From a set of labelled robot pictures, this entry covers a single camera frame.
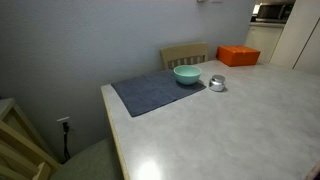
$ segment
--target cabinet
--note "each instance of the cabinet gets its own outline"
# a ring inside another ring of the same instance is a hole
[[[319,37],[316,40],[315,35],[319,35],[319,30],[315,29],[320,17],[319,9],[319,0],[296,0],[273,53],[272,64],[306,72],[313,72],[311,69],[315,67],[312,66],[319,67],[319,62],[315,60],[317,54],[319,57]]]
[[[282,30],[283,27],[250,25],[245,46],[261,51],[259,62],[270,62]]]
[[[294,69],[315,75],[320,75],[320,25],[318,23],[303,49]]]

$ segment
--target light blue bowl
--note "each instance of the light blue bowl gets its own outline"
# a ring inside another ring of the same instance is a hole
[[[176,80],[184,85],[191,85],[196,83],[202,73],[202,70],[200,68],[189,65],[177,66],[173,69],[173,71]]]

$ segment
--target electrical outlet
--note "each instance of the electrical outlet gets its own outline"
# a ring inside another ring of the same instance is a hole
[[[68,125],[69,125],[69,127],[70,127],[70,130],[73,129],[73,126],[72,126],[72,123],[71,123],[71,118],[70,118],[69,116],[64,117],[64,118],[57,119],[56,121],[57,121],[59,124],[61,124],[61,127],[63,127],[62,124],[63,124],[64,122],[67,122]]]

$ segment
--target placemat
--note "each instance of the placemat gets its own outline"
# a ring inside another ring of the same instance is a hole
[[[188,86],[178,83],[172,70],[112,83],[111,86],[116,90],[132,117],[206,88],[200,83]]]

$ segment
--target table edge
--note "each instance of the table edge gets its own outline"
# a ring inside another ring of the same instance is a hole
[[[106,108],[106,111],[107,111],[107,116],[108,116],[109,124],[110,124],[110,127],[111,127],[112,136],[113,136],[113,139],[114,139],[114,142],[115,142],[115,146],[116,146],[116,150],[117,150],[117,154],[118,154],[118,157],[119,157],[119,160],[120,160],[120,166],[121,166],[121,169],[122,169],[122,174],[123,174],[123,177],[124,177],[125,180],[130,180],[130,176],[129,176],[129,173],[128,173],[127,165],[126,165],[126,162],[124,160],[124,157],[123,157],[123,154],[122,154],[122,149],[121,149],[121,146],[120,146],[120,143],[119,143],[118,135],[117,135],[116,129],[114,127],[114,123],[113,123],[113,119],[112,119],[111,113],[109,111],[109,105],[108,105],[108,102],[107,102],[107,97],[103,93],[103,87],[105,87],[105,86],[101,86],[102,97],[104,99],[104,104],[105,104],[105,108]]]

